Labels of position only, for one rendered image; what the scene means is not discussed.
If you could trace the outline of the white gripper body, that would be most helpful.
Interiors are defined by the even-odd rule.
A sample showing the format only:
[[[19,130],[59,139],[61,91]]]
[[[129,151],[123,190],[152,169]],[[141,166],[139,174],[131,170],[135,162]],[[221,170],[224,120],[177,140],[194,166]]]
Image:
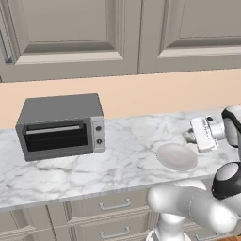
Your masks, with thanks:
[[[217,149],[217,142],[212,135],[206,118],[194,118],[190,121],[190,124],[200,153],[207,153]]]

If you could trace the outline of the white round plate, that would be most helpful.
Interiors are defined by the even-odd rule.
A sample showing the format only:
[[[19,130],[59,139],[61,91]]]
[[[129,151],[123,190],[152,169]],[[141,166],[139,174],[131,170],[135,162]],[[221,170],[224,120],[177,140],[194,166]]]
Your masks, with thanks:
[[[189,171],[198,164],[198,156],[186,146],[177,143],[160,146],[156,151],[156,158],[164,167],[177,171]]]

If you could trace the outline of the beige drawer front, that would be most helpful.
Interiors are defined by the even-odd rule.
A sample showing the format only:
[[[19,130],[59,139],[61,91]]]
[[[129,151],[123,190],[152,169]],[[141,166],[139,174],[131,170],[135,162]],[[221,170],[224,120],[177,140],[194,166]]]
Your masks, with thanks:
[[[125,199],[131,199],[131,205],[126,208],[102,211],[98,203],[104,202],[106,206],[118,205],[125,203]],[[147,204],[144,200],[139,199],[138,197],[101,197],[101,198],[92,198],[85,199],[81,201],[72,202],[72,216],[83,218],[83,217],[93,217],[105,214],[111,214],[115,212],[131,212],[136,209],[146,209]]]
[[[131,231],[128,235],[113,239],[103,240],[99,232],[106,234],[122,233],[124,227],[130,226]],[[150,214],[137,216],[113,218],[106,221],[93,222],[86,225],[74,225],[76,238],[78,241],[134,241],[147,236],[150,230]]]

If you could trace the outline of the grey toaster oven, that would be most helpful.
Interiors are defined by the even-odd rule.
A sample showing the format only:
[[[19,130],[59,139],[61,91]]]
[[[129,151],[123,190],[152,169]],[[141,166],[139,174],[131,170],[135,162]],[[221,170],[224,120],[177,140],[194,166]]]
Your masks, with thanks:
[[[55,121],[74,121],[90,118],[93,147],[84,151],[55,151],[51,153],[29,153],[24,144],[22,131],[28,124],[47,123]],[[103,130],[97,132],[95,128],[102,126]],[[27,162],[43,159],[83,155],[89,153],[102,153],[105,151],[104,112],[99,95],[96,93],[28,98],[24,102],[15,130]]]

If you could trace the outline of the toaster oven glass door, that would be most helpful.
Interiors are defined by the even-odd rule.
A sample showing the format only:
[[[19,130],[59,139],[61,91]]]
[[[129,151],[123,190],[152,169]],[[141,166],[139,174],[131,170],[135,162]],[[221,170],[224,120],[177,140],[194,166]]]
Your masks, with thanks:
[[[26,134],[27,130],[74,125],[79,125],[80,129],[35,135]],[[22,134],[27,151],[34,154],[55,151],[89,151],[93,147],[90,118],[28,124],[24,127]]]

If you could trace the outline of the beige base cupboard door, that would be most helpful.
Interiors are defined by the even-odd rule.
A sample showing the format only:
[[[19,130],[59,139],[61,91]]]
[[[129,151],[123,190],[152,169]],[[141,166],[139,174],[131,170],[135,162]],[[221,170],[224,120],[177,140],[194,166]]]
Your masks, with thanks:
[[[1,212],[0,241],[55,241],[46,207]]]

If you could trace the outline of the wide beige wall cupboard door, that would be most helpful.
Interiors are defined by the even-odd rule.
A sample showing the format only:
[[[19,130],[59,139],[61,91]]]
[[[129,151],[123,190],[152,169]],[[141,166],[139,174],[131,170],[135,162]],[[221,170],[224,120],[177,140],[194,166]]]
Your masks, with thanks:
[[[141,7],[141,0],[0,0],[0,79],[136,74]]]

